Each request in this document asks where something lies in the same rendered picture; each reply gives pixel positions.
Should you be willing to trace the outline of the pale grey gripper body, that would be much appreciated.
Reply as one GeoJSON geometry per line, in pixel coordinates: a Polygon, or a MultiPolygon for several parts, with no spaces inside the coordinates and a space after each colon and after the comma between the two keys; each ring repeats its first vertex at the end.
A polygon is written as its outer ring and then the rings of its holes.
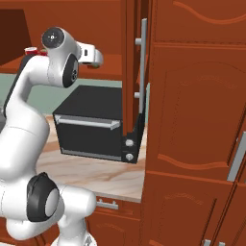
{"type": "Polygon", "coordinates": [[[95,68],[98,68],[98,67],[100,67],[103,63],[104,63],[103,55],[102,55],[102,53],[101,53],[98,49],[96,49],[96,50],[95,50],[94,60],[93,60],[93,62],[92,62],[92,66],[95,67],[95,68]]]}

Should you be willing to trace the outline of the open brown cabinet door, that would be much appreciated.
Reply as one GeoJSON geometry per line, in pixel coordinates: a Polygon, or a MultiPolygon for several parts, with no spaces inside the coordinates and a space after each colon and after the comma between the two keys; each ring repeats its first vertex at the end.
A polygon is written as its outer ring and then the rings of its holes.
{"type": "Polygon", "coordinates": [[[133,131],[138,116],[140,47],[135,39],[141,37],[141,20],[149,17],[151,4],[152,0],[121,1],[123,135],[133,131]]]}

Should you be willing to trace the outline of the brown base cabinet door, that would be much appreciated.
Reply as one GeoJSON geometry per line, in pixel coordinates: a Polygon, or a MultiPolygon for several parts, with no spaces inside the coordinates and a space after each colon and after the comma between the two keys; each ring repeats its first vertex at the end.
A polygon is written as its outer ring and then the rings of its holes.
{"type": "Polygon", "coordinates": [[[97,246],[138,246],[139,219],[94,212],[86,223],[97,246]]]}

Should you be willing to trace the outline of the black toaster oven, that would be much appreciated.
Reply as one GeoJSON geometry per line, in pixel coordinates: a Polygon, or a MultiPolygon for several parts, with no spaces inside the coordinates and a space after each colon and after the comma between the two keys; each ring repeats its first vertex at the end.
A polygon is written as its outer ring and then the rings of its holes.
{"type": "Polygon", "coordinates": [[[137,163],[145,127],[145,111],[137,116],[133,131],[123,135],[120,87],[77,86],[55,109],[53,117],[62,154],[137,163]],[[119,120],[120,127],[111,131],[106,128],[57,124],[56,114],[119,120]],[[132,139],[134,146],[126,146],[127,139],[132,139]],[[129,153],[134,155],[130,161],[126,159],[129,153]]]}

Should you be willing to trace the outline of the tall brown cupboard door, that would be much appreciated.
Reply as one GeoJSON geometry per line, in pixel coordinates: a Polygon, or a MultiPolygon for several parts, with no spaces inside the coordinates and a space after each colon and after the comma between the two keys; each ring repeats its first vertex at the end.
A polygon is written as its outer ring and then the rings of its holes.
{"type": "Polygon", "coordinates": [[[146,169],[226,180],[246,111],[246,46],[156,43],[146,169]]]}

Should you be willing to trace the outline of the small brown cupboard door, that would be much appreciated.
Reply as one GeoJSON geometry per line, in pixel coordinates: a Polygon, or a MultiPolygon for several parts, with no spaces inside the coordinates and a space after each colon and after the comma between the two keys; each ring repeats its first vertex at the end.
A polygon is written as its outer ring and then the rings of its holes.
{"type": "Polygon", "coordinates": [[[246,0],[155,0],[156,41],[246,44],[246,0]]]}

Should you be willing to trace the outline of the brown drawer front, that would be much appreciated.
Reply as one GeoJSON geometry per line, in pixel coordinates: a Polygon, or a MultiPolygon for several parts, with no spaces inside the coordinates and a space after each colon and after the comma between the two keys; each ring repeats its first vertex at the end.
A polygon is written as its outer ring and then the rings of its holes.
{"type": "Polygon", "coordinates": [[[97,196],[97,201],[99,199],[102,199],[104,202],[107,203],[115,201],[118,204],[119,209],[105,209],[97,206],[94,212],[95,214],[116,216],[128,219],[140,218],[140,203],[118,200],[116,198],[106,198],[102,196],[97,196]]]}

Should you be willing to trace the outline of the brown low cupboard door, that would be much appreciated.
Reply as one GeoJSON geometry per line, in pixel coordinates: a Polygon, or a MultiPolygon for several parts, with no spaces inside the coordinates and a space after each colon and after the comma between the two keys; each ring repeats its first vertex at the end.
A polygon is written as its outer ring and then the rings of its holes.
{"type": "Polygon", "coordinates": [[[148,171],[142,246],[202,246],[213,240],[233,184],[148,171]]]}

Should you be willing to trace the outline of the brown open wall cabinet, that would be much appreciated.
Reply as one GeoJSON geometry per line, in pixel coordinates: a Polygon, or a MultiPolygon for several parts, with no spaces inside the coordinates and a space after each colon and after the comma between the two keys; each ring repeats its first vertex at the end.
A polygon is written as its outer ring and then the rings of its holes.
{"type": "Polygon", "coordinates": [[[40,47],[53,26],[103,54],[102,66],[79,68],[81,78],[122,79],[120,0],[0,0],[0,73],[15,73],[24,49],[40,47]]]}

